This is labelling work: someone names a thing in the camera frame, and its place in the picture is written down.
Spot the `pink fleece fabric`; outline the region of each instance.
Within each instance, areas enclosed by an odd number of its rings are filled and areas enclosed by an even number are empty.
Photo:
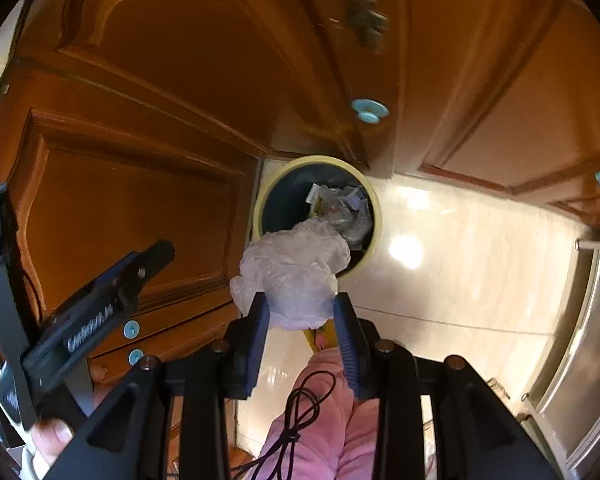
[[[333,393],[320,405],[316,421],[301,431],[294,456],[292,480],[370,480],[376,452],[378,431],[377,399],[358,403],[347,386],[339,348],[329,348],[314,354],[302,370],[294,388],[307,375],[316,370],[326,370],[336,376]],[[326,374],[318,374],[305,384],[318,398],[333,384]],[[303,398],[299,413],[311,403]],[[271,423],[267,440],[260,455],[264,455],[280,436],[284,427],[284,414]],[[282,478],[286,480],[288,454],[283,459]],[[280,452],[273,454],[258,473],[256,480],[267,480]]]

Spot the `metal bolt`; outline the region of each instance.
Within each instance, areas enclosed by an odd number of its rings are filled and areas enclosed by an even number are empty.
[[[231,345],[225,339],[216,339],[211,343],[211,349],[217,354],[223,354],[229,351]]]
[[[160,365],[160,359],[158,359],[155,355],[145,355],[142,359],[140,359],[140,367],[145,372],[152,370],[158,365]]]
[[[135,350],[132,350],[131,352],[129,352],[129,364],[134,366],[140,359],[142,359],[144,357],[144,352],[139,349],[136,348]]]
[[[462,370],[466,366],[466,361],[459,355],[449,355],[445,359],[445,363],[453,370]]]
[[[140,323],[135,319],[131,319],[125,323],[125,327],[122,329],[122,333],[127,339],[133,339],[140,333]]]
[[[389,341],[388,339],[379,339],[376,341],[376,350],[378,350],[381,354],[389,354],[394,351],[395,343],[393,341]]]

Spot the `plastic bag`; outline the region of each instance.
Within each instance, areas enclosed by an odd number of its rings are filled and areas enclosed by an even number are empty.
[[[365,235],[371,231],[373,222],[369,213],[369,202],[366,198],[360,201],[360,210],[353,224],[342,232],[342,237],[346,240],[352,251],[362,250],[362,240]]]
[[[252,242],[230,282],[234,303],[247,314],[256,292],[269,303],[269,325],[318,328],[333,317],[335,275],[349,265],[346,241],[329,224],[310,218],[291,231],[266,233]]]
[[[337,232],[341,233],[353,224],[353,213],[342,198],[341,189],[331,189],[324,184],[320,186],[320,215]]]

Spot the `floor grout line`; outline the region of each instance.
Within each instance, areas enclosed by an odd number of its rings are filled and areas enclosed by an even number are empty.
[[[545,337],[555,335],[555,333],[552,333],[552,332],[526,332],[524,330],[508,330],[506,328],[488,328],[485,326],[465,325],[465,324],[461,324],[461,323],[452,323],[449,321],[436,321],[435,319],[426,319],[424,317],[407,316],[406,314],[396,314],[395,312],[384,312],[382,310],[376,310],[374,308],[367,308],[365,306],[356,306],[356,308],[359,308],[360,310],[368,310],[369,312],[376,312],[378,314],[388,314],[389,316],[401,317],[403,319],[413,319],[416,321],[437,323],[440,325],[455,326],[458,328],[473,328],[474,330],[485,330],[487,332],[502,332],[502,333],[507,333],[507,334],[520,334],[520,335],[538,335],[538,336],[545,336]]]

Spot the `white plastic bag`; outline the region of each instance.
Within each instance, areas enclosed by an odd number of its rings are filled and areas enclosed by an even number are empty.
[[[256,292],[264,291],[270,326],[318,328],[333,317],[335,275],[349,265],[349,246],[327,222],[309,218],[291,231],[266,233],[252,242],[230,282],[234,303],[247,314]]]

